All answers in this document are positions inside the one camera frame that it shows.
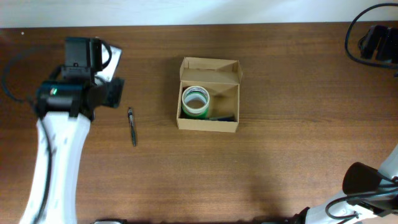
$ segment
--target pen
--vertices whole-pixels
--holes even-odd
[[[127,111],[127,115],[129,116],[130,126],[131,126],[131,138],[132,138],[132,145],[136,146],[136,132],[134,130],[134,116],[132,114],[132,109],[129,108]]]

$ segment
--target cable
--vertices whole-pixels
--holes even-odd
[[[379,188],[393,188],[393,187],[398,187],[398,184],[385,184],[385,185],[380,185]]]
[[[28,57],[29,55],[37,52],[38,50],[43,50],[43,47],[31,47],[19,54],[17,54],[14,58],[12,58],[7,65],[4,67],[3,69],[3,75],[1,77],[1,86],[2,89],[4,90],[5,94],[10,97],[12,100],[14,100],[15,102],[18,103],[24,103],[24,102],[28,102],[28,104],[30,105],[30,107],[33,109],[35,115],[37,116],[37,118],[39,119],[39,123],[43,128],[43,132],[45,134],[45,138],[47,140],[47,153],[49,154],[49,159],[47,161],[47,177],[45,180],[45,188],[44,188],[44,194],[43,194],[43,199],[42,199],[42,203],[40,205],[40,209],[39,212],[36,214],[33,224],[36,224],[39,222],[41,216],[43,215],[45,206],[47,205],[47,200],[49,197],[49,191],[50,191],[50,180],[51,180],[51,171],[52,171],[52,152],[51,152],[51,143],[50,143],[50,138],[49,138],[49,133],[47,131],[47,129],[44,126],[43,120],[39,117],[39,114],[37,112],[37,108],[35,107],[34,101],[32,100],[31,97],[27,96],[26,99],[20,99],[20,98],[16,98],[8,89],[7,87],[7,82],[6,82],[6,77],[10,74],[10,70],[11,67],[18,62],[19,60],[22,60],[26,57]]]
[[[109,54],[108,60],[107,60],[104,64],[102,64],[102,69],[104,69],[104,68],[106,68],[106,67],[109,65],[109,63],[111,62],[111,59],[112,59],[112,50],[111,50],[111,46],[109,46],[109,44],[108,44],[107,42],[105,42],[105,41],[102,40],[102,44],[104,45],[104,47],[106,48],[106,50],[108,51],[108,54]]]
[[[55,69],[51,72],[49,79],[56,80],[59,74],[61,73],[62,65],[58,65]]]
[[[349,222],[350,220],[352,220],[352,218],[347,219],[347,220],[343,220],[342,222],[339,222],[339,223],[337,223],[337,224],[344,224],[344,223],[346,223],[346,222]]]
[[[357,218],[357,217],[358,217],[358,214],[353,214],[353,215],[346,215],[346,216],[342,216],[342,217],[337,217],[337,216],[332,215],[332,214],[329,212],[329,209],[330,209],[332,206],[334,206],[335,204],[340,203],[340,202],[346,202],[346,201],[348,201],[348,200],[361,200],[361,199],[366,199],[366,198],[383,197],[383,196],[387,196],[387,195],[392,195],[392,194],[397,193],[397,192],[398,192],[398,188],[396,188],[396,189],[394,189],[394,190],[387,190],[387,191],[378,192],[378,193],[373,193],[373,194],[361,194],[361,195],[353,195],[353,196],[341,197],[341,198],[338,198],[338,199],[336,199],[336,200],[330,202],[330,203],[326,206],[325,212],[326,212],[326,214],[327,214],[330,218],[335,219],[335,220],[349,220],[349,219],[352,219],[352,218]]]
[[[43,47],[31,47],[21,53],[18,53],[15,57],[13,57],[8,63],[7,65],[4,67],[3,71],[2,71],[2,77],[1,77],[1,87],[4,91],[4,93],[10,97],[12,100],[18,102],[18,103],[23,103],[26,101],[26,99],[20,99],[20,98],[16,98],[8,89],[7,87],[7,82],[6,82],[6,78],[7,76],[10,74],[10,70],[11,67],[18,61],[28,57],[29,55],[37,52],[38,50],[42,50]]]
[[[33,112],[35,113],[35,115],[37,116],[40,125],[43,128],[43,132],[45,135],[45,138],[47,140],[47,153],[49,156],[49,159],[47,160],[47,176],[45,178],[45,187],[44,187],[44,193],[43,193],[43,199],[42,199],[42,203],[40,204],[40,208],[39,208],[39,212],[37,212],[34,220],[33,220],[33,224],[37,224],[40,220],[40,218],[42,217],[43,213],[44,213],[44,209],[45,206],[47,205],[47,200],[49,199],[49,191],[50,191],[50,183],[51,183],[51,171],[52,171],[52,151],[51,151],[51,142],[50,142],[50,136],[49,136],[49,132],[47,131],[47,129],[44,126],[44,122],[43,119],[39,117],[39,114],[37,112],[37,108],[34,105],[34,102],[31,98],[27,98],[26,101],[28,102],[28,104],[30,105],[30,107],[33,109]]]
[[[398,3],[382,3],[382,4],[376,4],[376,5],[374,5],[374,6],[371,6],[371,7],[367,8],[367,9],[365,9],[363,12],[359,13],[359,15],[357,15],[357,16],[355,17],[355,19],[352,21],[352,23],[351,23],[351,24],[349,25],[349,27],[348,27],[347,34],[346,34],[346,40],[345,40],[345,42],[344,42],[344,48],[345,48],[345,51],[346,51],[346,53],[347,53],[347,56],[348,56],[351,60],[353,60],[354,62],[358,62],[358,63],[364,64],[364,65],[369,65],[369,66],[378,67],[378,68],[398,69],[398,65],[389,65],[389,64],[386,64],[386,63],[373,63],[373,62],[368,62],[368,61],[365,61],[365,60],[361,60],[361,59],[356,58],[355,56],[353,56],[353,55],[351,54],[351,52],[349,52],[349,50],[348,50],[348,39],[349,39],[349,35],[351,34],[351,30],[353,29],[353,26],[354,26],[354,24],[356,23],[356,21],[357,21],[361,16],[363,16],[363,14],[369,12],[370,10],[375,9],[375,8],[378,8],[378,7],[384,7],[384,6],[395,6],[395,7],[398,7]]]

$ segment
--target white tape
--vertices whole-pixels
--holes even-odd
[[[191,108],[187,106],[187,103],[193,100],[199,100],[204,105],[201,108]],[[210,104],[210,95],[207,92],[207,90],[201,86],[190,86],[182,93],[182,105],[188,113],[201,114],[207,110],[209,104]]]

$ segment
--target white wall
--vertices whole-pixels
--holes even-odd
[[[134,26],[352,21],[398,0],[0,0],[0,27]],[[384,7],[363,20],[398,20]]]

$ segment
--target box flap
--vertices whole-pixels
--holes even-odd
[[[180,67],[181,81],[239,84],[242,75],[236,60],[186,57]]]
[[[182,130],[219,131],[234,133],[238,128],[238,122],[205,121],[199,119],[177,119],[178,128]]]

